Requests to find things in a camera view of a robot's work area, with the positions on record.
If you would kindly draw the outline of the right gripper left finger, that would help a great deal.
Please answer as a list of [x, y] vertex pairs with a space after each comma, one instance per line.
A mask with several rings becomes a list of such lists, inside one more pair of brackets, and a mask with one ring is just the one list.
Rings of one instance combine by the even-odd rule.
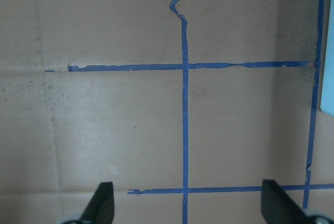
[[102, 182], [81, 214], [80, 223], [112, 224], [115, 215], [112, 182]]

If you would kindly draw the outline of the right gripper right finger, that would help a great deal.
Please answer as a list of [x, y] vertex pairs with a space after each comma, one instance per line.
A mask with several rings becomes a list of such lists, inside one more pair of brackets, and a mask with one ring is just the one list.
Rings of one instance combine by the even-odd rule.
[[316, 217], [307, 216], [275, 180], [262, 181], [261, 214], [269, 224], [316, 223]]

